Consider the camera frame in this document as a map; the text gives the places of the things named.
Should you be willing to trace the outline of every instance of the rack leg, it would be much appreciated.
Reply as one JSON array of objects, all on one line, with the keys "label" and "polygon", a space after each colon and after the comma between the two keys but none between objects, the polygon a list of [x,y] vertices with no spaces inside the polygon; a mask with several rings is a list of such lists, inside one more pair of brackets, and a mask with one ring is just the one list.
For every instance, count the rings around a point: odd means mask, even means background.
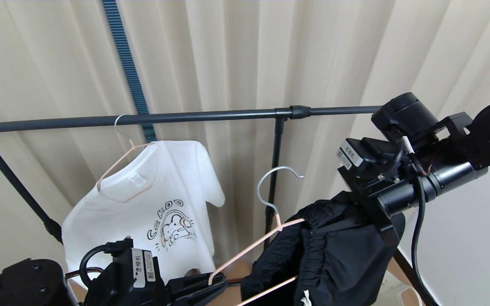
[{"label": "rack leg", "polygon": [[31,207],[34,213],[41,219],[45,225],[45,229],[49,234],[54,236],[58,242],[62,242],[62,227],[58,222],[50,219],[50,217],[43,211],[39,203],[35,201],[33,196],[29,193],[29,191],[25,188],[25,186],[20,182],[20,180],[16,177],[14,172],[9,168],[9,165],[6,164],[4,159],[0,155],[0,171],[4,174],[6,179],[10,182],[10,184],[16,189],[16,191],[22,196],[22,198],[26,201],[26,203]]},{"label": "rack leg", "polygon": [[[273,139],[273,155],[272,155],[272,169],[279,166],[279,156],[281,155],[281,143],[282,132],[285,127],[286,118],[276,118],[275,137]],[[276,185],[277,185],[277,171],[273,172],[270,177],[270,194],[268,195],[268,202],[272,203],[276,197]],[[266,234],[272,230],[274,210],[272,207],[266,207]],[[264,250],[270,244],[270,239],[264,241]]]}]

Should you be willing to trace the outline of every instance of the hanger hook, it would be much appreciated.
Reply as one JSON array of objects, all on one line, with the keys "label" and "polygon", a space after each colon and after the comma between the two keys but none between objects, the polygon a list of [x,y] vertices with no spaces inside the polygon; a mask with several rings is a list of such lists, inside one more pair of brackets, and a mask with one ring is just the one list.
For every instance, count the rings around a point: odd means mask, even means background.
[{"label": "hanger hook", "polygon": [[292,173],[294,173],[294,176],[296,176],[297,178],[304,178],[304,176],[300,176],[296,171],[294,171],[294,169],[290,168],[290,167],[287,167],[286,165],[282,165],[280,167],[276,167],[276,168],[273,168],[271,169],[270,171],[268,171],[268,173],[264,174],[264,176],[260,179],[260,181],[258,182],[258,185],[256,186],[256,195],[258,196],[258,199],[266,204],[267,206],[269,207],[272,207],[272,209],[276,212],[276,215],[279,214],[279,211],[277,209],[277,207],[274,205],[274,204],[271,204],[270,202],[266,202],[264,201],[264,199],[262,199],[262,195],[260,195],[260,186],[262,185],[262,182],[264,182],[264,180],[270,175],[272,174],[273,172],[275,171],[278,171],[278,170],[281,170],[281,169],[287,169],[287,170],[291,170]]},{"label": "hanger hook", "polygon": [[126,115],[128,115],[128,116],[129,116],[130,114],[121,114],[120,116],[118,116],[118,117],[116,118],[116,120],[114,121],[114,128],[115,128],[115,130],[117,130],[117,132],[118,132],[119,134],[121,134],[121,135],[124,135],[124,136],[128,137],[128,140],[130,141],[130,143],[132,143],[132,146],[133,146],[133,145],[134,145],[134,142],[132,142],[132,138],[130,137],[130,135],[128,135],[128,134],[126,134],[126,133],[124,133],[124,132],[121,132],[121,131],[118,129],[118,127],[117,127],[118,120],[119,120],[119,119],[120,119],[122,116],[126,116]]}]

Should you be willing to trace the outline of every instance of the pink hanger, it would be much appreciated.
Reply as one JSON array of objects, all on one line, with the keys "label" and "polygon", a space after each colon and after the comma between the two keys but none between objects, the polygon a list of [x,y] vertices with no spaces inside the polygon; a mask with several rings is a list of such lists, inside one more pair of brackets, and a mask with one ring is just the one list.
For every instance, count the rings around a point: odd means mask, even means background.
[{"label": "pink hanger", "polygon": [[[286,228],[286,227],[289,227],[290,225],[294,225],[294,224],[298,224],[298,223],[301,223],[303,221],[305,221],[304,219],[296,219],[296,220],[293,220],[293,221],[290,221],[290,222],[287,222],[287,223],[283,223],[281,224],[281,218],[279,216],[279,211],[277,209],[277,207],[274,205],[274,204],[271,204],[267,201],[265,201],[264,199],[262,199],[262,196],[260,195],[260,186],[262,185],[262,182],[264,181],[264,179],[266,179],[270,174],[272,174],[272,172],[275,172],[277,170],[280,170],[280,169],[287,169],[287,170],[291,170],[292,173],[294,173],[294,175],[297,177],[297,178],[304,178],[304,176],[300,176],[298,175],[298,173],[296,173],[296,171],[294,171],[294,169],[290,168],[290,167],[287,167],[287,166],[280,166],[280,167],[276,167],[276,168],[273,168],[271,169],[270,171],[268,171],[268,173],[266,173],[261,179],[260,181],[258,182],[258,185],[256,186],[256,195],[258,196],[258,198],[260,199],[260,201],[266,205],[268,205],[269,207],[272,207],[273,210],[275,211],[275,217],[276,217],[276,222],[277,222],[277,227],[275,229],[273,229],[272,231],[270,231],[268,234],[262,236],[262,238],[258,239],[256,242],[254,242],[253,244],[251,244],[250,246],[248,246],[246,249],[244,249],[243,251],[239,252],[239,254],[237,254],[236,256],[234,256],[232,259],[230,259],[229,261],[227,261],[224,265],[221,265],[220,267],[218,267],[218,269],[216,269],[213,273],[211,273],[211,275],[209,275],[209,281],[208,281],[208,284],[211,285],[213,283],[213,277],[219,273],[220,271],[222,271],[223,269],[225,269],[226,267],[228,267],[229,265],[231,265],[234,261],[236,261],[237,259],[239,259],[241,256],[245,255],[245,253],[249,252],[250,250],[252,250],[253,248],[255,248],[256,246],[258,246],[259,244],[261,244],[264,240],[266,240],[267,238],[270,238],[273,234],[275,234],[276,232],[278,231],[282,231],[282,229]],[[241,302],[240,304],[238,304],[237,306],[243,306],[245,304],[248,304],[254,300],[256,300],[257,298],[260,298],[266,294],[269,294],[270,292],[288,284],[288,283],[291,283],[292,281],[294,281],[295,279],[297,278],[297,276],[295,277],[292,277],[282,283],[280,283],[279,285],[277,286],[274,286],[264,292],[261,292],[260,294],[257,294],[255,296],[253,296],[252,298],[249,298],[248,300],[244,300],[243,302]]]},{"label": "pink hanger", "polygon": [[[128,152],[124,153],[124,155],[122,155],[122,157],[120,159],[117,160],[117,162],[114,163],[114,165],[111,166],[111,168],[109,168],[105,173],[103,173],[103,175],[101,176],[101,178],[99,178],[99,180],[97,180],[97,183],[96,183],[96,186],[97,186],[97,191],[101,191],[101,180],[103,180],[107,174],[109,174],[109,172],[111,172],[111,170],[114,169],[114,167],[116,167],[118,165],[118,163],[120,163],[124,158],[126,158],[132,151],[134,151],[135,149],[139,148],[139,147],[146,147],[148,145],[154,145],[156,144],[155,142],[151,142],[151,143],[146,143],[146,144],[140,144],[140,145],[134,145],[134,142],[132,141],[132,138],[128,135],[128,134],[124,134],[122,132],[120,132],[118,130],[118,127],[117,127],[117,122],[118,120],[120,119],[120,117],[122,116],[126,116],[128,114],[122,114],[120,116],[117,117],[117,119],[114,121],[114,128],[117,130],[117,132],[119,132],[120,134],[128,137],[128,140],[130,141],[130,144],[132,145],[132,147],[128,150]],[[128,202],[129,200],[135,198],[136,196],[140,195],[141,193],[145,192],[147,189],[144,189],[142,190],[140,193],[138,194],[135,194],[134,196],[132,196],[131,198],[129,198],[128,200],[125,200],[124,203]]]}]

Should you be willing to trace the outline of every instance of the beige curtain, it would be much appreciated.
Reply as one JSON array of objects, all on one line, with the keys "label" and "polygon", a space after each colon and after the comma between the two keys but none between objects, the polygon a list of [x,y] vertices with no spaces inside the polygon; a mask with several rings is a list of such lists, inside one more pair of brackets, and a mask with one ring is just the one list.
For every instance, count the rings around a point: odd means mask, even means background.
[{"label": "beige curtain", "polygon": [[[439,118],[490,103],[490,0],[118,6],[152,113],[381,105],[406,91]],[[0,1],[0,122],[123,113],[134,107],[100,1]],[[264,232],[254,188],[270,169],[273,124],[155,126],[159,139],[208,148],[226,194],[224,207],[210,208],[218,262]],[[144,141],[138,127],[122,129]],[[306,178],[280,174],[284,219],[344,188],[335,150],[364,136],[380,136],[368,115],[286,123],[280,164]],[[111,127],[0,133],[1,155],[60,223],[127,148]],[[65,264],[0,173],[0,272],[27,257]]]}]

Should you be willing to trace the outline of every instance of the white t-shirt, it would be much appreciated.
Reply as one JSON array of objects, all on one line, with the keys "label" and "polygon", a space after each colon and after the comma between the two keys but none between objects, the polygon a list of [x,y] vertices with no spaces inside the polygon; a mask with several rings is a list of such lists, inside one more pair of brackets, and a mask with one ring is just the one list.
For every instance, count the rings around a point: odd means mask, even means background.
[{"label": "white t-shirt", "polygon": [[[131,236],[135,248],[158,257],[165,283],[190,269],[212,272],[214,246],[206,201],[221,207],[224,194],[202,144],[148,145],[130,164],[104,178],[101,191],[95,186],[66,217],[62,239],[68,270],[78,270],[92,248]],[[111,255],[102,252],[88,266],[104,269],[111,262]]]}]

